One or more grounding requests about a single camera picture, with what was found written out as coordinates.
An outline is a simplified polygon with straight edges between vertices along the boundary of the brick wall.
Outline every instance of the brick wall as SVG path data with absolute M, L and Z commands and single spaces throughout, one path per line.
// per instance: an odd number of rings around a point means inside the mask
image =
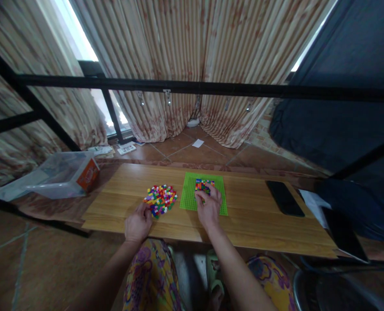
M 313 168 L 319 172 L 322 172 L 326 175 L 331 175 L 332 173 L 314 163 L 311 161 L 299 157 L 298 155 L 291 153 L 284 148 L 281 148 L 279 145 L 277 145 L 270 137 L 269 133 L 269 126 L 270 122 L 272 120 L 272 115 L 274 112 L 275 107 L 278 105 L 280 99 L 272 99 L 271 102 L 268 104 L 268 107 L 266 111 L 264 112 L 264 115 L 261 117 L 260 121 L 257 123 L 256 127 L 253 129 L 253 131 L 250 134 L 250 137 L 248 138 L 247 142 L 251 143 L 257 147 L 260 147 L 264 150 L 268 150 L 270 152 L 276 153 L 278 155 L 281 155 L 289 160 L 292 160 L 298 164 L 301 164 L 303 166 L 306 166 L 308 168 Z

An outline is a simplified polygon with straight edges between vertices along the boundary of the smartphone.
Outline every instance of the smartphone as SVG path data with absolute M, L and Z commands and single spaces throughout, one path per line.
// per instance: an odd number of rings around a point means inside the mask
M 279 181 L 266 181 L 266 184 L 283 214 L 304 217 L 303 211 L 284 183 Z
M 322 207 L 323 214 L 325 215 L 327 226 L 340 251 L 348 254 L 355 259 L 369 263 L 361 243 L 352 230 L 351 223 L 345 215 L 337 211 Z

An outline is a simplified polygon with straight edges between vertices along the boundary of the curtain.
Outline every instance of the curtain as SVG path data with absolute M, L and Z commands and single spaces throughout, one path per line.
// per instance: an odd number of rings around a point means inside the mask
M 71 2 L 108 77 L 277 84 L 334 0 Z M 231 92 L 231 99 L 204 95 L 199 103 L 172 95 L 170 106 L 163 94 L 116 97 L 142 141 L 179 134 L 193 115 L 223 146 L 238 148 L 270 99 Z
M 0 55 L 16 73 L 83 75 L 52 12 L 45 1 L 0 0 Z M 82 150 L 107 143 L 89 90 L 30 89 Z M 27 111 L 31 108 L 0 77 L 0 120 Z M 68 148 L 43 121 L 0 134 L 0 186 L 61 150 Z

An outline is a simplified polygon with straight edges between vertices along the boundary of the plastic storage box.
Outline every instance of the plastic storage box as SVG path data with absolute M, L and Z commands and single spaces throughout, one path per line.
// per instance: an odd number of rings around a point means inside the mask
M 38 176 L 35 185 L 26 186 L 50 199 L 85 196 L 99 174 L 94 152 L 57 152 L 32 174 Z

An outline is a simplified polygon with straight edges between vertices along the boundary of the black metal frame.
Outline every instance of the black metal frame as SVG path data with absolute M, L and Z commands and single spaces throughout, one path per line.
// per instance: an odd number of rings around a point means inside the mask
M 33 109 L 32 112 L 10 117 L 0 121 L 0 133 L 16 127 L 43 120 L 58 137 L 71 149 L 80 151 L 78 145 L 69 137 L 60 124 L 51 116 L 43 104 L 30 91 L 28 86 L 64 87 L 101 89 L 113 120 L 116 137 L 120 143 L 131 139 L 124 139 L 117 116 L 110 97 L 110 90 L 164 92 L 170 89 L 171 93 L 199 94 L 199 95 L 227 95 L 270 98 L 298 98 L 325 101 L 346 102 L 378 102 L 384 103 L 384 89 L 354 89 L 339 87 L 314 87 L 314 86 L 283 86 L 283 85 L 258 85 L 242 83 L 206 83 L 191 81 L 162 81 L 162 80 L 138 80 L 138 79 L 112 79 L 105 78 L 98 62 L 80 61 L 84 77 L 74 76 L 40 76 L 15 74 L 9 65 L 0 56 L 0 75 Z M 332 178 L 344 179 L 356 173 L 364 167 L 384 157 L 384 144 L 373 149 L 351 165 L 337 172 Z M 0 200 L 0 210 L 14 213 L 25 218 L 53 227 L 85 236 L 86 232 L 67 226 L 61 222 L 41 221 L 24 215 L 11 204 Z

